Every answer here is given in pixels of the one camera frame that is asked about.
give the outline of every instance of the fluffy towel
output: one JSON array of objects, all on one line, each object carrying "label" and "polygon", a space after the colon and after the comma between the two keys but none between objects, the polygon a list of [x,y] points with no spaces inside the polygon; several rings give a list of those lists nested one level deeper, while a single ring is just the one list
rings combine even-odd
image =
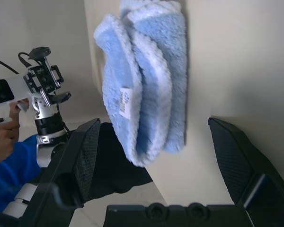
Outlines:
[{"label": "fluffy towel", "polygon": [[120,17],[124,18],[129,12],[160,0],[121,0]]},{"label": "fluffy towel", "polygon": [[181,5],[174,1],[159,1],[131,7],[136,10],[127,11],[126,20],[156,42],[168,63],[172,80],[172,108],[164,150],[178,152],[184,146],[187,98],[186,25]]},{"label": "fluffy towel", "polygon": [[136,151],[141,165],[152,162],[162,150],[169,129],[172,84],[167,62],[156,43],[129,29],[142,74],[142,102]]},{"label": "fluffy towel", "polygon": [[105,107],[127,159],[134,165],[139,165],[136,139],[142,99],[142,78],[130,39],[124,25],[114,15],[107,15],[104,18],[96,29],[94,38],[97,45],[106,53],[102,87]]}]

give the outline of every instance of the person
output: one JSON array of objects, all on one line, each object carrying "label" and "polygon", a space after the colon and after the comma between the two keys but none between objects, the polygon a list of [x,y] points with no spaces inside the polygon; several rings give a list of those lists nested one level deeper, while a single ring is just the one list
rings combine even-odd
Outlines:
[{"label": "person", "polygon": [[13,121],[0,124],[0,212],[14,200],[25,183],[40,174],[36,161],[36,136],[18,142],[19,113],[17,103],[10,104],[9,117]]}]

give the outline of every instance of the blue sleeve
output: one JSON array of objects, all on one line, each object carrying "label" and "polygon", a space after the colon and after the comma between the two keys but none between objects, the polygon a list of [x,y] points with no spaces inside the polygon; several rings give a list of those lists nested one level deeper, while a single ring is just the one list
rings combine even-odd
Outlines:
[{"label": "blue sleeve", "polygon": [[40,174],[36,160],[36,135],[14,145],[14,152],[0,163],[0,211],[13,201],[21,187]]}]

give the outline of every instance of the towel label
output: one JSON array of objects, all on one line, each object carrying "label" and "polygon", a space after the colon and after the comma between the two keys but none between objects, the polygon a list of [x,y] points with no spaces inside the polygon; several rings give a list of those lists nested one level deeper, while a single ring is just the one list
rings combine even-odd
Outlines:
[{"label": "towel label", "polygon": [[133,90],[130,88],[120,89],[120,115],[130,119],[132,107]]}]

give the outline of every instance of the black bolt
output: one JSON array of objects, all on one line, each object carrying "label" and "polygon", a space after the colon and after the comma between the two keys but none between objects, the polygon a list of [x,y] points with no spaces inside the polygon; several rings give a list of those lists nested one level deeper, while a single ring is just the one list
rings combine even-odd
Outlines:
[{"label": "black bolt", "polygon": [[209,210],[200,203],[192,203],[187,208],[187,214],[194,221],[205,221],[208,219]]},{"label": "black bolt", "polygon": [[146,214],[150,220],[164,221],[168,217],[168,208],[160,203],[154,203],[146,209]]}]

